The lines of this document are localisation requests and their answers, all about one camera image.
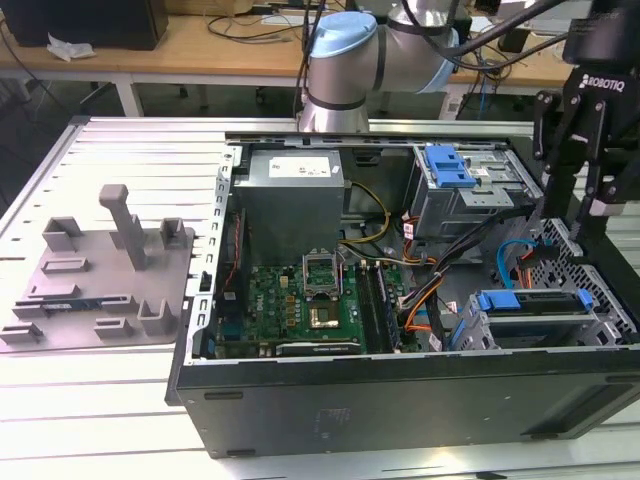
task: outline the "gray plastic tray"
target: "gray plastic tray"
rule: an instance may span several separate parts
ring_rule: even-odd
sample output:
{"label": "gray plastic tray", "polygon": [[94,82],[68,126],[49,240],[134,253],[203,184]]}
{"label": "gray plastic tray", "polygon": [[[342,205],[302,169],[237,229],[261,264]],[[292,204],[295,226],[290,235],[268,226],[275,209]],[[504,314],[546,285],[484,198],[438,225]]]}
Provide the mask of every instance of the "gray plastic tray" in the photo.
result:
{"label": "gray plastic tray", "polygon": [[179,218],[143,230],[127,195],[124,185],[100,192],[117,231],[49,221],[48,248],[13,309],[19,320],[0,331],[0,353],[175,341],[195,233]]}

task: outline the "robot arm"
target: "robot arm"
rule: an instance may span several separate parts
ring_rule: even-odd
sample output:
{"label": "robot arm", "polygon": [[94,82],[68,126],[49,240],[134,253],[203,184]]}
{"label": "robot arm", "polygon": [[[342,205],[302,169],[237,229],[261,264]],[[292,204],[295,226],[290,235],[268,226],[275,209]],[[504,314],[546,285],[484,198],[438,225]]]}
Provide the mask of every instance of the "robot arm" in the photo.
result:
{"label": "robot arm", "polygon": [[[458,45],[458,34],[447,25],[450,3],[417,0],[414,6],[423,19],[421,28],[453,48]],[[384,26],[358,12],[338,13],[320,21],[300,130],[366,132],[367,92],[426,93],[446,85],[453,65],[433,54],[404,13],[398,5]]]}
{"label": "robot arm", "polygon": [[572,22],[563,58],[578,67],[562,95],[543,91],[535,104],[534,156],[547,174],[542,214],[567,216],[586,164],[571,236],[599,239],[608,217],[640,200],[640,1],[595,0],[587,19]]}

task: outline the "floor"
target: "floor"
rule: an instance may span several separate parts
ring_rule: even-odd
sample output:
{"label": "floor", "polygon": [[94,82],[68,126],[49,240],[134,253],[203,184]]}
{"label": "floor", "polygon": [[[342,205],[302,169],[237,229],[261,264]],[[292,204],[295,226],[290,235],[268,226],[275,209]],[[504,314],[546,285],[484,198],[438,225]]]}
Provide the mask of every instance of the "floor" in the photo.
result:
{"label": "floor", "polygon": [[[47,82],[50,91],[71,113],[80,113],[80,101],[91,93],[89,83]],[[31,101],[19,103],[0,82],[0,215],[20,192],[32,172],[45,157],[69,121],[69,114],[54,103],[37,83],[28,85]],[[147,116],[158,117],[290,117],[293,89],[267,88],[265,102],[256,102],[255,88],[209,86],[210,105],[201,110],[194,86],[187,86],[189,96],[181,98],[178,86],[142,84],[140,97]],[[388,118],[436,119],[443,94],[394,94]],[[380,95],[368,100],[371,118],[380,117]],[[497,95],[486,100],[483,120],[531,120],[529,98]],[[461,119],[479,118],[480,96],[469,101]],[[94,116],[122,116],[122,108],[114,90],[95,100],[89,113]]]}

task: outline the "ram slot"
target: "ram slot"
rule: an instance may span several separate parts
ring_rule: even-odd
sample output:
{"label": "ram slot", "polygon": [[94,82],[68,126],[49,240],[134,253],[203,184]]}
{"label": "ram slot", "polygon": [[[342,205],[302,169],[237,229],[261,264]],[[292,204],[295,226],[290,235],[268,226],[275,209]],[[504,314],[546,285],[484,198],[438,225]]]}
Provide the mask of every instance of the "ram slot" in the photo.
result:
{"label": "ram slot", "polygon": [[362,328],[369,353],[389,353],[391,341],[380,295],[377,272],[374,268],[356,268],[356,288],[360,303]]}
{"label": "ram slot", "polygon": [[395,350],[400,347],[398,322],[393,315],[393,305],[391,305],[391,298],[387,293],[387,282],[384,278],[384,270],[380,267],[375,267],[375,271],[380,298],[382,299],[384,319],[387,323],[387,331],[389,332],[389,342],[391,343],[391,348]]}

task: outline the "slotted aluminum surface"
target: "slotted aluminum surface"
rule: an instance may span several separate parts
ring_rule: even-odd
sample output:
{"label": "slotted aluminum surface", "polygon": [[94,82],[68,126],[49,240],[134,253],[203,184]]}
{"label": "slotted aluminum surface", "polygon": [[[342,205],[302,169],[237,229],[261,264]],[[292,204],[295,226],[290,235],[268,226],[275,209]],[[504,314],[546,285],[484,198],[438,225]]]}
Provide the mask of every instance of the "slotted aluminum surface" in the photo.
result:
{"label": "slotted aluminum surface", "polygon": [[[529,124],[508,123],[385,121],[373,128],[531,134]],[[123,181],[143,225],[179,215],[206,238],[223,132],[292,129],[284,120],[148,118],[70,127],[0,221],[2,319],[44,248],[40,232],[49,216],[109,228],[97,189]],[[0,356],[0,478],[475,479],[487,471],[510,479],[638,478],[640,404],[575,441],[213,461],[185,410],[164,404],[172,355],[173,346],[156,346]]]}

